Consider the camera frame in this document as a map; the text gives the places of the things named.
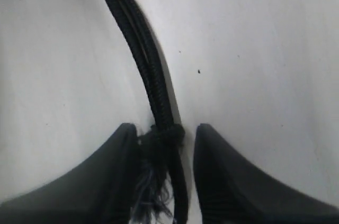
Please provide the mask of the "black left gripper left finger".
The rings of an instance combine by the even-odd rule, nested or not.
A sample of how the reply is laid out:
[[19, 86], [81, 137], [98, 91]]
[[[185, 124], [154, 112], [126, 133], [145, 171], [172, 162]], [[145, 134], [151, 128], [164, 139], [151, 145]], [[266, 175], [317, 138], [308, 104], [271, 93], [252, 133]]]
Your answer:
[[60, 178], [1, 204], [1, 223], [128, 223], [139, 173], [136, 127], [123, 123]]

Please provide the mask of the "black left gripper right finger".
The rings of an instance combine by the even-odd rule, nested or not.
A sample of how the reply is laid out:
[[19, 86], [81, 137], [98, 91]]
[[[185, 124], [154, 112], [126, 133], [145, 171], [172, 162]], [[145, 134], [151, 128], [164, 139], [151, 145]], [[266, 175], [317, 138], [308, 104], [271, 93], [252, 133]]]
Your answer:
[[194, 180], [203, 223], [338, 223], [338, 208], [268, 175], [209, 124], [197, 127]]

